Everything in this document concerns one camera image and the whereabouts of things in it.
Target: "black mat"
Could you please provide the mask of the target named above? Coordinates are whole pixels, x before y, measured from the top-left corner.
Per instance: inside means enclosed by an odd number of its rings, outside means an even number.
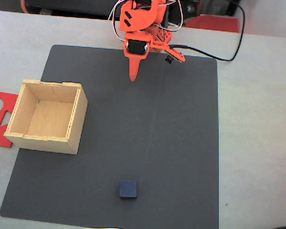
[[[120,50],[53,46],[43,81],[80,82],[78,155],[20,149],[5,217],[85,227],[218,228],[216,61],[151,53],[137,80]],[[138,198],[120,199],[120,180]]]

